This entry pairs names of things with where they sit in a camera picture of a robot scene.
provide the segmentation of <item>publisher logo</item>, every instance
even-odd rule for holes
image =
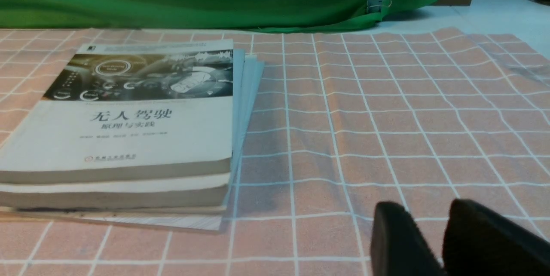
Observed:
[[[84,162],[123,161],[123,160],[134,160],[135,158],[136,158],[135,154],[98,155],[98,156],[87,156],[86,158],[84,158]]]

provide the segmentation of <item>floor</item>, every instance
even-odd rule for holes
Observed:
[[[473,0],[469,7],[428,6],[383,21],[365,33],[422,33],[457,27],[466,33],[512,33],[550,57],[550,6],[531,0]]]

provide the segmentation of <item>black rubber pad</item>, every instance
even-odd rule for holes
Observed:
[[[374,276],[443,276],[413,218],[394,202],[376,204],[371,239]]]
[[[550,276],[550,244],[473,200],[456,199],[443,239],[450,276]]]

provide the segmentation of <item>stack of books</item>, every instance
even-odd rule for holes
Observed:
[[[231,40],[82,45],[0,149],[0,211],[218,229],[263,65]]]

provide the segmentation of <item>tabletop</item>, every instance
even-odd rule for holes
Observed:
[[[233,39],[266,61],[219,233],[0,221],[0,276],[371,275],[373,210],[440,257],[450,202],[550,237],[550,70],[510,34],[0,31],[0,141],[82,43]]]

